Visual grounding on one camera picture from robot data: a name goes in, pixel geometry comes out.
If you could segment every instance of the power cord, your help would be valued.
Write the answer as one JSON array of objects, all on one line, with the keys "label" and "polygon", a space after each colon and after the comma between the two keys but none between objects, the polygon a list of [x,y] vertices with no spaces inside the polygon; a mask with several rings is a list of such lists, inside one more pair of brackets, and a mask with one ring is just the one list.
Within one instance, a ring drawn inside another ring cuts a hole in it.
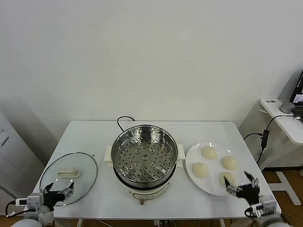
[{"label": "power cord", "polygon": [[248,136],[251,136],[251,135],[262,136],[262,133],[250,133],[250,134],[248,134],[246,137],[244,137],[244,140],[245,140]]},{"label": "power cord", "polygon": [[292,216],[292,215],[290,215],[290,214],[287,214],[287,213],[282,213],[281,215],[284,215],[284,216],[285,216],[285,214],[288,215],[288,216],[290,216],[290,217],[292,217],[292,218],[294,218],[294,219],[296,219],[296,220],[298,220],[298,221],[302,221],[302,222],[303,222],[303,220],[298,219],[298,218],[296,218],[296,217],[294,217],[294,216]]},{"label": "power cord", "polygon": [[124,131],[124,130],[123,130],[123,128],[121,127],[121,125],[119,124],[119,120],[120,120],[121,118],[124,118],[124,117],[130,118],[130,119],[132,119],[132,120],[135,122],[135,119],[132,118],[132,117],[130,117],[130,116],[121,116],[121,117],[118,117],[118,119],[117,119],[117,124],[118,124],[119,128],[120,128],[122,131]]},{"label": "power cord", "polygon": [[35,211],[36,211],[35,209],[28,209],[28,210],[23,210],[23,211],[18,212],[18,213],[12,212],[12,213],[9,215],[9,214],[8,214],[9,206],[10,206],[10,205],[15,205],[15,204],[16,204],[16,201],[13,200],[13,201],[9,202],[9,203],[6,205],[6,207],[5,207],[5,216],[6,216],[7,218],[12,218],[12,217],[14,217],[14,216],[17,216],[17,215],[20,215],[20,214],[24,214],[24,213],[26,213],[26,212],[35,212]]},{"label": "power cord", "polygon": [[262,139],[261,140],[261,153],[260,153],[259,158],[257,160],[257,164],[259,163],[259,161],[261,159],[261,156],[263,154],[263,151],[264,151],[264,149],[267,146],[267,141],[268,141],[268,137],[269,137],[269,130],[268,130],[268,128],[269,128],[270,124],[273,122],[273,120],[276,119],[277,117],[299,117],[299,116],[296,116],[296,115],[292,115],[292,116],[291,115],[277,115],[277,116],[273,117],[270,120],[270,122],[268,123],[266,129],[263,130],[263,133],[250,133],[250,134],[248,134],[247,136],[244,137],[244,140],[245,140],[248,136],[251,136],[251,135],[259,135],[259,136],[261,136],[261,139]]},{"label": "power cord", "polygon": [[277,117],[299,117],[299,116],[296,116],[296,115],[278,115],[278,116],[275,116],[275,117],[273,117],[271,120],[270,120],[270,122],[269,122],[269,124],[267,125],[267,127],[266,127],[266,130],[268,130],[268,128],[269,128],[269,126],[270,126],[270,124],[272,123],[272,121],[274,120],[274,119],[276,119]]}]

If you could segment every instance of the table leg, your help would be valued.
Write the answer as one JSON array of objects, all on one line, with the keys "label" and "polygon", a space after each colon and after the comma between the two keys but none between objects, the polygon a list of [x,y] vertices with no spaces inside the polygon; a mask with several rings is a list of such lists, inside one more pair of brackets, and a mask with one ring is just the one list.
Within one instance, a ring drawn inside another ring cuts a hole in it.
[{"label": "table leg", "polygon": [[160,220],[159,219],[154,220],[153,223],[154,223],[155,226],[158,226],[158,227],[160,226]]},{"label": "table leg", "polygon": [[220,219],[221,227],[225,227],[224,219]]},{"label": "table leg", "polygon": [[301,202],[298,196],[295,194],[293,188],[291,187],[290,183],[288,182],[287,178],[284,176],[282,172],[276,172],[277,177],[279,178],[281,183],[269,183],[269,187],[271,191],[278,192],[278,191],[286,191],[288,197],[292,201],[293,205],[300,206]]},{"label": "table leg", "polygon": [[82,227],[83,219],[78,219],[77,227]]}]

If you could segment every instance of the white desk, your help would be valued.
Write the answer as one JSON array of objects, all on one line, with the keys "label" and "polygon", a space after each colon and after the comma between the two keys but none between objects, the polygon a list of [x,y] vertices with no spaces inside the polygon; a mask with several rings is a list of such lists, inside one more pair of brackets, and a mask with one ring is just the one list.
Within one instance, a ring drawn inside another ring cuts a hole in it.
[{"label": "white desk", "polygon": [[[293,115],[293,113],[285,114],[279,110],[282,102],[277,98],[262,98],[261,105],[271,117],[278,115]],[[272,143],[272,152],[269,155],[264,155],[260,160],[260,169],[263,170],[272,160],[282,158],[287,154],[303,145],[303,123],[296,120],[294,117],[277,117],[275,118],[277,125],[285,133],[288,139],[277,138]],[[270,183],[272,191],[286,191],[294,205],[301,205],[301,202],[288,180],[282,172],[276,172],[281,183]]]},{"label": "white desk", "polygon": [[[262,98],[260,103],[271,117],[293,115],[293,113],[285,114],[279,110],[282,103],[277,98]],[[274,121],[276,121],[292,143],[303,145],[303,123],[301,121],[292,117],[277,117]]]},{"label": "white desk", "polygon": [[[247,172],[259,178],[262,195],[272,195],[259,167],[232,122],[121,122],[126,129],[137,124],[153,124],[166,129],[184,151],[201,141],[214,141],[237,154]],[[113,170],[103,162],[106,147],[121,133],[116,122],[72,121],[63,134],[47,166],[71,152],[94,154],[98,177],[90,192],[66,207],[56,207],[56,218],[81,219],[214,219],[243,218],[248,207],[244,199],[218,197],[199,189],[184,168],[177,168],[168,190],[140,205],[125,195]]]}]

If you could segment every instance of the robotic hand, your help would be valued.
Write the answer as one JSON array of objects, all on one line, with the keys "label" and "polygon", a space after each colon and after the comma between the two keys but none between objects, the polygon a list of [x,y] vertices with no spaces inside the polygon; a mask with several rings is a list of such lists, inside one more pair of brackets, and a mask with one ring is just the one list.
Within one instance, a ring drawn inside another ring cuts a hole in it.
[{"label": "robotic hand", "polygon": [[250,180],[249,184],[235,187],[229,183],[224,177],[226,191],[238,198],[244,198],[250,205],[244,211],[248,218],[255,218],[256,222],[261,227],[289,227],[284,223],[280,214],[276,213],[276,200],[273,196],[259,196],[259,180],[245,172],[245,175]]},{"label": "robotic hand", "polygon": [[[54,226],[53,207],[57,202],[64,201],[73,195],[74,183],[61,191],[51,191],[52,186],[53,183],[47,185],[40,193],[32,193],[27,198],[16,199],[6,206],[5,214],[8,218],[25,213],[24,219],[16,222],[12,227],[44,227],[50,222]],[[8,206],[11,204],[27,206],[28,210],[8,215]]]}]

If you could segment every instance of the dough ball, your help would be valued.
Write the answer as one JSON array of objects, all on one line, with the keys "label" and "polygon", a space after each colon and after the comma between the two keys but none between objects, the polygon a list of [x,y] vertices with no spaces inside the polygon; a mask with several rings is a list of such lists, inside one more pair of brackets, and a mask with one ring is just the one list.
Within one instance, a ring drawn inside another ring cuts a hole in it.
[{"label": "dough ball", "polygon": [[202,147],[201,154],[206,159],[215,159],[217,157],[217,152],[210,146]]},{"label": "dough ball", "polygon": [[232,156],[225,156],[221,159],[222,166],[227,170],[235,170],[238,167],[238,161]]},{"label": "dough ball", "polygon": [[236,180],[235,180],[234,176],[231,173],[223,172],[219,175],[219,182],[222,185],[222,187],[225,187],[224,177],[226,177],[226,179],[229,181],[229,183],[231,183],[231,185],[236,184]]},{"label": "dough ball", "polygon": [[196,177],[205,178],[208,176],[208,167],[203,163],[195,163],[191,169]]}]

